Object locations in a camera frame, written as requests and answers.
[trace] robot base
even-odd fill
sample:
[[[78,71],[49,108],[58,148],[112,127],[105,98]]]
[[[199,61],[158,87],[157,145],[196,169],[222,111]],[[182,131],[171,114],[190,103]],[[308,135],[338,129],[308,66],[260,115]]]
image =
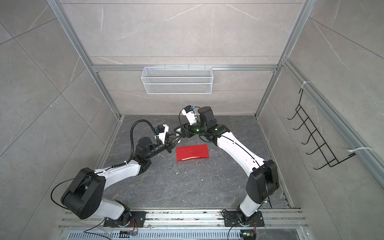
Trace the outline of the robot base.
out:
[[[237,211],[224,211],[224,225],[226,227],[233,227],[236,224],[236,227],[241,227],[241,225],[238,223],[239,218],[237,216]],[[255,212],[245,223],[242,223],[244,226],[247,226],[250,224],[250,227],[254,226],[256,224],[257,227],[263,227],[264,224],[264,218],[260,211]]]
[[[131,213],[131,219],[132,218],[135,219],[136,227],[143,227],[147,212],[134,212],[133,211],[130,213]],[[119,225],[121,225],[121,222],[119,220],[113,220],[113,219],[107,218],[104,221],[103,227],[120,227]],[[128,225],[125,227],[132,227],[133,228],[133,221],[130,221],[128,223]]]

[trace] white arm segment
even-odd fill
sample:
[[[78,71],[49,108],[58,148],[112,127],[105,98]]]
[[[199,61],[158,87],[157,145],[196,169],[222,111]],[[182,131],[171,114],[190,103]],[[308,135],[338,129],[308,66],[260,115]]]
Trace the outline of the white arm segment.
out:
[[[225,132],[221,134],[221,136],[224,137],[219,137],[217,139],[217,146],[231,155],[231,157],[233,157],[233,159],[243,168],[247,176],[253,172],[252,169],[254,167],[259,168],[264,164],[264,159],[251,152],[239,142],[231,132]]]
[[[95,170],[95,172],[102,171],[102,173],[99,173],[98,175],[105,177],[106,182],[104,189],[114,183],[117,183],[118,181],[136,176],[140,171],[140,165],[138,162],[131,160],[127,165],[122,167],[107,169],[108,168]],[[92,214],[92,216],[107,217],[116,220],[121,216],[124,210],[124,206],[120,203],[102,198],[98,209],[94,212],[94,214]]]
[[[135,160],[131,160],[127,165],[117,168],[107,168],[96,169],[95,172],[101,172],[98,175],[105,177],[105,186],[104,189],[111,186],[118,181],[126,179],[127,177],[136,176],[140,171],[140,165]]]
[[[165,127],[165,129],[164,129],[164,132],[159,133],[159,139],[160,139],[160,141],[163,144],[165,144],[165,142],[166,142],[166,134],[169,131],[169,127],[168,127],[167,124],[163,124],[163,126]]]
[[[188,113],[185,112],[185,109],[181,111],[181,113],[187,117],[189,124],[192,126],[192,124],[196,123],[196,116],[194,111],[190,111]]]
[[[227,138],[219,137],[217,139],[217,146],[231,155],[231,157],[243,168],[247,176],[253,172],[252,169],[254,167],[259,168],[264,164],[264,159],[251,152],[247,147],[239,142],[231,132],[225,132],[222,136]],[[244,201],[240,204],[240,209],[244,215],[250,217],[258,210],[260,205],[261,204],[255,203],[247,194]]]

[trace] aluminum rail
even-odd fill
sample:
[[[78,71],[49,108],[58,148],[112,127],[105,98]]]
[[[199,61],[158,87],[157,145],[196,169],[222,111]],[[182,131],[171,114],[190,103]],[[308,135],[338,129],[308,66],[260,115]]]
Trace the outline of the aluminum rail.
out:
[[[143,71],[146,67],[210,67],[214,71],[276,71],[277,65],[93,65],[94,71]]]
[[[229,229],[224,226],[221,209],[143,209],[140,211],[147,212],[143,229]],[[260,211],[263,213],[265,227],[259,227],[259,229],[308,228],[300,209],[261,209]],[[102,220],[102,218],[81,220],[72,212],[67,212],[58,229],[86,230],[89,226],[95,226]],[[253,227],[235,228],[252,229]]]

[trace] red folder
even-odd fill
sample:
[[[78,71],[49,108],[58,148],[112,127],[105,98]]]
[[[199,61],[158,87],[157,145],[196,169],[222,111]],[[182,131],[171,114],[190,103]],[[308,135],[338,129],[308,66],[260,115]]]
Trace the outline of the red folder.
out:
[[[194,145],[187,147],[176,147],[176,160],[184,161],[197,158],[209,158],[208,145]]]

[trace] black wire rack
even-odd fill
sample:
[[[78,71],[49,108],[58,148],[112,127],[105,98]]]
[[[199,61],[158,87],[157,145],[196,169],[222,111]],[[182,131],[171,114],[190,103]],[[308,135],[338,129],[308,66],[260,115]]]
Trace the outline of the black wire rack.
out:
[[[335,154],[333,154],[331,148],[328,146],[327,142],[325,141],[325,139],[323,138],[323,136],[321,135],[321,133],[319,132],[319,130],[317,129],[317,127],[313,124],[312,120],[309,118],[309,116],[307,115],[307,113],[305,112],[305,110],[303,109],[303,107],[300,105],[300,103],[301,103],[301,97],[303,96],[303,89],[300,89],[299,94],[301,94],[301,95],[300,95],[299,104],[298,104],[297,107],[295,108],[296,113],[294,114],[294,116],[293,116],[292,118],[288,118],[288,120],[292,120],[296,115],[300,117],[300,119],[301,119],[301,121],[302,121],[303,123],[300,125],[299,128],[297,128],[297,129],[296,129],[296,128],[293,128],[293,129],[294,129],[294,130],[299,130],[302,126],[305,126],[305,127],[307,128],[308,132],[310,133],[310,136],[308,137],[308,140],[307,140],[305,143],[302,142],[302,144],[304,144],[304,145],[308,144],[309,140],[312,138],[312,139],[314,140],[314,142],[316,143],[316,145],[317,145],[317,148],[316,148],[313,152],[311,152],[311,153],[306,153],[306,154],[307,154],[307,155],[311,155],[311,154],[314,154],[317,150],[319,150],[319,151],[321,152],[321,154],[323,155],[325,161],[327,162],[327,163],[324,164],[323,166],[321,166],[321,167],[319,167],[319,168],[313,168],[313,169],[318,170],[318,169],[321,169],[321,168],[323,168],[323,167],[325,167],[325,166],[327,166],[327,165],[330,166],[330,167],[334,167],[335,165],[340,164],[340,163],[344,162],[345,160],[347,160],[347,159],[349,159],[349,158],[355,156],[356,154],[355,154],[355,153],[352,153],[352,154],[348,155],[347,158],[345,158],[345,159],[343,159],[343,160],[341,160],[341,161],[338,160],[338,159],[336,158]],[[303,113],[304,113],[304,117],[302,117],[302,116],[300,115],[300,113],[299,113],[300,110],[303,111]],[[310,121],[310,122],[312,123],[312,125],[313,125],[313,127],[314,127],[314,130],[313,130],[313,131],[311,131],[311,130],[309,129],[309,127],[308,127],[308,125],[307,125],[307,123],[306,123],[306,122],[308,122],[308,121]],[[320,141],[316,141],[316,139],[315,139],[315,137],[314,137],[314,133],[316,133],[316,132],[317,132],[317,134],[320,136],[320,138],[321,138],[322,141],[321,141],[321,140],[320,140]],[[332,156],[332,160],[328,161],[327,157],[326,157],[325,154],[324,154],[324,150],[321,149],[322,147],[326,147],[326,148],[329,149],[329,152],[331,153],[331,156]]]

